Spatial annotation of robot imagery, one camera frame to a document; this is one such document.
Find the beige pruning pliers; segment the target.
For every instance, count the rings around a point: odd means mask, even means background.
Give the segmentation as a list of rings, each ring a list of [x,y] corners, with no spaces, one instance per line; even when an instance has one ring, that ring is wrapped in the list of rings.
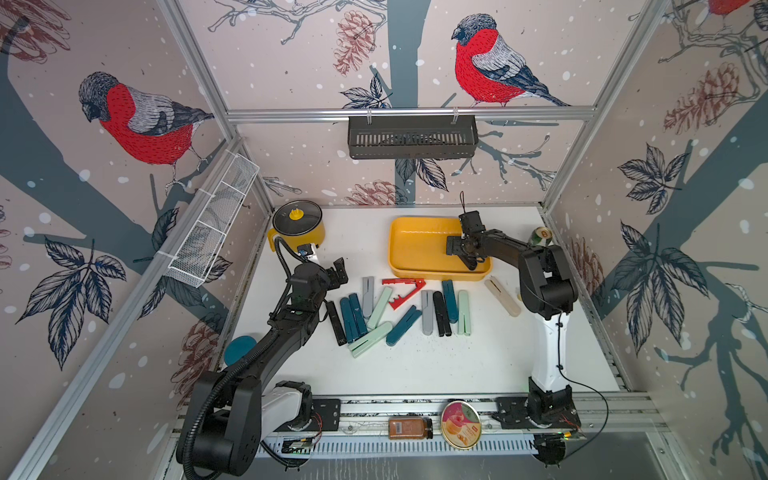
[[[520,305],[498,279],[489,275],[484,280],[484,285],[511,317],[518,317],[521,314]]]

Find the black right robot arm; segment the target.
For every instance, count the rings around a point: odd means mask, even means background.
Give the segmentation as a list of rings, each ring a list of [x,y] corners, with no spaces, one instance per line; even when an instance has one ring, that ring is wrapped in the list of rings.
[[[562,343],[578,291],[565,252],[557,245],[533,246],[488,230],[476,211],[459,220],[462,234],[447,239],[447,255],[458,257],[471,271],[488,258],[518,270],[522,303],[538,325],[538,358],[529,377],[526,408],[533,423],[552,424],[574,409]]]

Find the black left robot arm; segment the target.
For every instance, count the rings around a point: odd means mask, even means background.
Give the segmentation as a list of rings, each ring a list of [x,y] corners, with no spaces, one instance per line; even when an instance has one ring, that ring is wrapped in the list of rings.
[[[342,258],[330,268],[310,261],[297,265],[270,313],[267,334],[234,364],[199,377],[176,449],[185,478],[240,476],[265,435],[286,423],[310,421],[309,385],[284,381],[270,392],[265,388],[314,333],[327,293],[348,281]]]

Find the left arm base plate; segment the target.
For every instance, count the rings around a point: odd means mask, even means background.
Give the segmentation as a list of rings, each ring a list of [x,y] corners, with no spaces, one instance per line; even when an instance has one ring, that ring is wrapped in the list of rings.
[[[341,400],[338,398],[320,398],[312,401],[308,415],[300,414],[294,421],[281,425],[277,432],[335,432],[339,429]]]

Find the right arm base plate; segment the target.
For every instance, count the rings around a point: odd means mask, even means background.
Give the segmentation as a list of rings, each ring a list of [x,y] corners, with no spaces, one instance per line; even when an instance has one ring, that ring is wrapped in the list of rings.
[[[491,418],[503,429],[568,429],[582,426],[572,400],[554,401],[528,396],[502,396],[495,399],[496,411]]]

